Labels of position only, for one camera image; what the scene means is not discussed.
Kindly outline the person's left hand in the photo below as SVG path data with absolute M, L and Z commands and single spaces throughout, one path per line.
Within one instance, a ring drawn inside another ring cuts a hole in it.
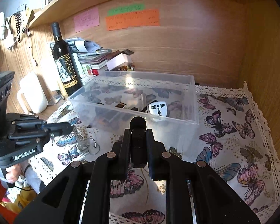
M 15 183 L 21 174 L 21 165 L 16 164 L 5 169 L 4 177 L 8 183 Z

